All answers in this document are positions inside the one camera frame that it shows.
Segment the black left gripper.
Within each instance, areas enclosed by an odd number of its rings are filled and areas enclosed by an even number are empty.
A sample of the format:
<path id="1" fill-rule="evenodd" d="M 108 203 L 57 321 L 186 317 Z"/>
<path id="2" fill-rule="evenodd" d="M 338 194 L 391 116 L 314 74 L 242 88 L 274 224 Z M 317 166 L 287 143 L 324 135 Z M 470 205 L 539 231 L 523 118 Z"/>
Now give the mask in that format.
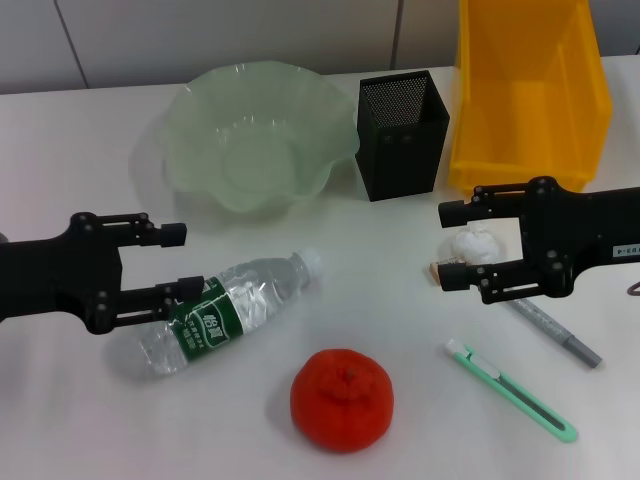
<path id="1" fill-rule="evenodd" d="M 176 302 L 194 302 L 202 276 L 120 291 L 119 247 L 180 247 L 187 226 L 156 226 L 147 213 L 74 214 L 68 228 L 49 239 L 0 243 L 0 322 L 64 312 L 101 335 L 115 328 L 165 321 Z"/>

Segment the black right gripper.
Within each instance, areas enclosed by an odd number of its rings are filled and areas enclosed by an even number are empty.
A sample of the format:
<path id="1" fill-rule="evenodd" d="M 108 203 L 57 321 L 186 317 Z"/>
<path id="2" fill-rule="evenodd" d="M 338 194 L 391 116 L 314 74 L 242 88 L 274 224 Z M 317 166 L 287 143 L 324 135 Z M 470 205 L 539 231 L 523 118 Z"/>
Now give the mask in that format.
<path id="1" fill-rule="evenodd" d="M 552 177 L 477 186 L 471 199 L 442 202 L 443 228 L 516 218 L 523 260 L 441 264 L 445 292 L 478 288 L 484 304 L 537 295 L 563 298 L 588 269 L 640 263 L 640 187 L 576 193 Z"/>

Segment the white paper ball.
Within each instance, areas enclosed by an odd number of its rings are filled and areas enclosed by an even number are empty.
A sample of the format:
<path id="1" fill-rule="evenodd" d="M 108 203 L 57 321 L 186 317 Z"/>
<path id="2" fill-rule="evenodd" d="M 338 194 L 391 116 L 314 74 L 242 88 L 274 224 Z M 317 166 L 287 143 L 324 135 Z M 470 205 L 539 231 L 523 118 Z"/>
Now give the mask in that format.
<path id="1" fill-rule="evenodd" d="M 484 226 L 467 226 L 460 229 L 450 242 L 455 257 L 467 264 L 481 265 L 497 262 L 502 255 L 501 245 Z"/>

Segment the clear green-label water bottle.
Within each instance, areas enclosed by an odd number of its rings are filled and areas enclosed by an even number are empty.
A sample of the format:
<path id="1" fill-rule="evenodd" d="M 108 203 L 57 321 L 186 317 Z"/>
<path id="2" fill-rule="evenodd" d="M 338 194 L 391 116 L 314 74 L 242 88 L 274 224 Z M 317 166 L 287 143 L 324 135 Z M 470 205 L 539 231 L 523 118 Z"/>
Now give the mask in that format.
<path id="1" fill-rule="evenodd" d="M 177 374 L 281 316 L 319 285 L 322 272 L 312 248 L 233 266 L 206 279 L 198 301 L 174 302 L 167 320 L 115 335 L 106 345 L 107 365 L 135 383 Z"/>

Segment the orange fruit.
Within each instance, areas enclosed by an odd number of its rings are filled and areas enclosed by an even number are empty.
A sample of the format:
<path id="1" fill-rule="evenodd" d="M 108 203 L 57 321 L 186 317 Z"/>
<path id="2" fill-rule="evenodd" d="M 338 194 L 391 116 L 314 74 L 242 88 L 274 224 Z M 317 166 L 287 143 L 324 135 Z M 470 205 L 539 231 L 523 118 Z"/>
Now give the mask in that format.
<path id="1" fill-rule="evenodd" d="M 312 355 L 290 390 L 294 425 L 332 452 L 363 450 L 386 434 L 394 412 L 391 379 L 375 360 L 350 349 Z"/>

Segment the beige barcode eraser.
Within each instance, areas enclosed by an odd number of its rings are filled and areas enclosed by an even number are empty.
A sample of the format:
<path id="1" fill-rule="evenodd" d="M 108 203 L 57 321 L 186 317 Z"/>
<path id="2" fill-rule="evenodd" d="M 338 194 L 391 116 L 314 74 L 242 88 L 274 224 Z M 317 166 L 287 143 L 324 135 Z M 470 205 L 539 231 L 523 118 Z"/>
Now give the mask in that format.
<path id="1" fill-rule="evenodd" d="M 439 267 L 441 265 L 451 265 L 451 264 L 465 264 L 465 260 L 463 258 L 454 256 L 451 258 L 447 258 L 447 259 L 443 259 L 443 260 L 438 260 L 435 262 L 432 262 L 429 265 L 429 273 L 432 276 L 435 284 L 437 286 L 441 285 L 441 280 L 440 280 L 440 275 L 439 275 Z"/>

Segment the black mesh pen holder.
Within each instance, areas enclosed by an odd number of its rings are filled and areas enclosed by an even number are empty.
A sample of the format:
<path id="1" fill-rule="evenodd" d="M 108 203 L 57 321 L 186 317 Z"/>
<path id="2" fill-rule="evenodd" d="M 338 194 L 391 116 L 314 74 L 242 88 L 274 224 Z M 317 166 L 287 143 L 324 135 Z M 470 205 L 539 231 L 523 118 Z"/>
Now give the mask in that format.
<path id="1" fill-rule="evenodd" d="M 371 202 L 433 190 L 449 121 L 427 70 L 360 82 L 356 161 Z"/>

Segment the grey marker pen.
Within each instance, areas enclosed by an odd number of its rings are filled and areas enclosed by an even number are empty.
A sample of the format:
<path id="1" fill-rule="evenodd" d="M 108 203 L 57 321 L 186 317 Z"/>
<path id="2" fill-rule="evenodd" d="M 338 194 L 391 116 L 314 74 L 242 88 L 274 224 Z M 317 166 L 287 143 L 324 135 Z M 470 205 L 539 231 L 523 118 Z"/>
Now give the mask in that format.
<path id="1" fill-rule="evenodd" d="M 591 369 L 600 366 L 602 358 L 598 354 L 531 301 L 515 299 L 508 301 L 507 304 L 586 366 Z"/>

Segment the green wavy glass fruit bowl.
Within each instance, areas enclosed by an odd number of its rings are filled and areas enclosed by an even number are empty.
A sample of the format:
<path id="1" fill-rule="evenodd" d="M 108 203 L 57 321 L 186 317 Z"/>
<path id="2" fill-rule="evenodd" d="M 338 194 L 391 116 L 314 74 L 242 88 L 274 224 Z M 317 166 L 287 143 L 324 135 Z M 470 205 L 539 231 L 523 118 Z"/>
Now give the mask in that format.
<path id="1" fill-rule="evenodd" d="M 215 68 L 180 86 L 129 160 L 141 205 L 183 218 L 274 214 L 322 192 L 359 148 L 356 102 L 279 61 Z"/>

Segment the green utility knife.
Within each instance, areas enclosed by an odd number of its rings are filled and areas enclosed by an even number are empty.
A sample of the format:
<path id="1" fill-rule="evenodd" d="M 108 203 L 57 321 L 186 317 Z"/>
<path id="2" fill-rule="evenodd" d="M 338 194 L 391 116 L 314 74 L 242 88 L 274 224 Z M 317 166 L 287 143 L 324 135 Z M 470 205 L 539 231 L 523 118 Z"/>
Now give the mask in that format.
<path id="1" fill-rule="evenodd" d="M 555 438 L 563 443 L 573 443 L 577 440 L 578 432 L 570 422 L 483 358 L 470 346 L 451 339 L 446 343 L 445 349 L 458 364 L 508 400 Z"/>

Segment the yellow plastic bin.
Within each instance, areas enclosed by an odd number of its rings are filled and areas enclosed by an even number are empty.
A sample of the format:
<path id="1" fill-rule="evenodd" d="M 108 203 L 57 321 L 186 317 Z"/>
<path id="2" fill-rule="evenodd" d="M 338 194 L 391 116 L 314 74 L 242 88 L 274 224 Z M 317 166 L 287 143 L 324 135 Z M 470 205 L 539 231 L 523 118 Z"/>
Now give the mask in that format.
<path id="1" fill-rule="evenodd" d="M 459 0 L 450 186 L 551 176 L 579 192 L 613 105 L 588 0 Z"/>

